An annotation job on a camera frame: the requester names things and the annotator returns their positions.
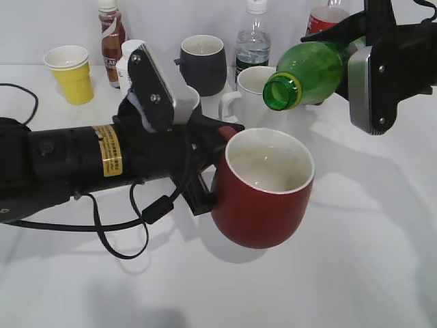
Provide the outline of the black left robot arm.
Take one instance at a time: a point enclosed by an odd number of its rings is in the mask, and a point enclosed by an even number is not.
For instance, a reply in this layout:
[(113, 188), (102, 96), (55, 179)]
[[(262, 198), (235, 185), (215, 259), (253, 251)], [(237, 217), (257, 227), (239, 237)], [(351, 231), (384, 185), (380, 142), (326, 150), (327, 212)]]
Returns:
[(175, 191), (141, 211), (152, 224), (172, 211), (182, 195), (196, 215), (212, 210), (216, 198), (201, 173), (225, 149), (226, 123), (195, 107), (180, 123), (170, 103), (143, 106), (123, 99), (111, 124), (32, 131), (1, 119), (1, 221), (31, 226), (41, 210), (101, 191), (170, 178)]

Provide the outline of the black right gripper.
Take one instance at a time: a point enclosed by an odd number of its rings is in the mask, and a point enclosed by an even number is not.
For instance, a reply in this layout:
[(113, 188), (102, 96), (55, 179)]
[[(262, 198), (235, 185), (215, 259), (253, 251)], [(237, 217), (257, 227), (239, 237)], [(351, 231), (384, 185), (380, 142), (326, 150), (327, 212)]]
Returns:
[(391, 1), (365, 1), (363, 10), (302, 42), (349, 43), (363, 37), (371, 48), (369, 93), (373, 103), (399, 103), (431, 95), (436, 87), (436, 14), (399, 25)]

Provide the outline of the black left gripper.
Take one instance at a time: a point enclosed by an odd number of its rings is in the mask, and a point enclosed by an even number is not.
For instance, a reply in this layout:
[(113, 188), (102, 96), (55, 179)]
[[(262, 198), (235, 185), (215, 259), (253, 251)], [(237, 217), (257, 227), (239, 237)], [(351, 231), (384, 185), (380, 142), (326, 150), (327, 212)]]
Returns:
[(125, 174), (136, 181), (169, 177), (195, 216), (214, 208), (216, 195), (201, 173), (211, 165), (217, 166), (224, 153), (226, 141), (219, 129), (229, 126), (240, 132), (243, 125), (204, 116), (198, 105), (186, 124), (149, 133), (129, 100), (121, 102), (113, 123), (122, 145)]

